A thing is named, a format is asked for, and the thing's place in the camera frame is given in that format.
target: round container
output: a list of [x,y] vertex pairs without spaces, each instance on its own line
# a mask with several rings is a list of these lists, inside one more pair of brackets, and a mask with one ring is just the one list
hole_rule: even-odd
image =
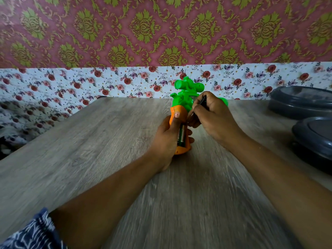
[[332,175],[332,117],[311,117],[292,128],[294,153],[313,167]]
[[268,108],[288,118],[332,117],[332,91],[282,86],[273,90],[270,97]]

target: hand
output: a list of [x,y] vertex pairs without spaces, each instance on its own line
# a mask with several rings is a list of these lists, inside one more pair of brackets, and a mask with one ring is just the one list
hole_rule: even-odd
[[[199,105],[204,95],[209,110]],[[245,135],[235,122],[229,108],[211,92],[203,92],[198,96],[188,115],[191,116],[193,112],[198,118],[190,118],[188,126],[197,128],[202,124],[206,132],[227,149],[234,141]]]
[[[168,168],[176,151],[181,125],[181,121],[178,119],[179,115],[176,114],[176,116],[177,118],[173,119],[171,126],[169,125],[169,120],[171,119],[170,115],[163,120],[157,129],[151,147],[146,153],[147,155],[150,155],[150,157],[158,159],[160,171],[164,171]],[[192,133],[191,130],[187,130],[188,135],[191,135]],[[193,143],[194,139],[189,137],[189,142]]]

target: person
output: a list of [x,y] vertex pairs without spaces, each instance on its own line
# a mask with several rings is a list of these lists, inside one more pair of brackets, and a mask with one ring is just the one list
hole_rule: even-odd
[[[204,95],[209,110],[198,104]],[[332,193],[328,189],[248,137],[228,107],[212,93],[203,92],[188,115],[192,112],[198,118],[188,125],[202,125],[246,167],[305,248],[332,248]],[[0,248],[100,247],[147,182],[170,165],[181,124],[179,113],[175,113],[171,126],[169,120],[170,116],[166,117],[158,127],[151,147],[141,158],[51,213],[43,209]]]

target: container lid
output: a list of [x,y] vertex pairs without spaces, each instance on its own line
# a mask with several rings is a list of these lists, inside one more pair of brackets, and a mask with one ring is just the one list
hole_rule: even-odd
[[292,128],[296,141],[332,161],[332,117],[311,117]]
[[296,107],[332,110],[332,91],[320,88],[281,86],[271,92],[271,98]]

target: wallpaper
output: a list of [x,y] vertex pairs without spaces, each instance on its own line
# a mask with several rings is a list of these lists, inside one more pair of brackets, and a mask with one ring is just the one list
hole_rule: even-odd
[[269,99],[284,85],[332,90],[332,62],[0,69],[0,125],[26,143],[100,96],[169,98],[185,76],[230,100]]
[[0,0],[1,68],[331,61],[331,0]]

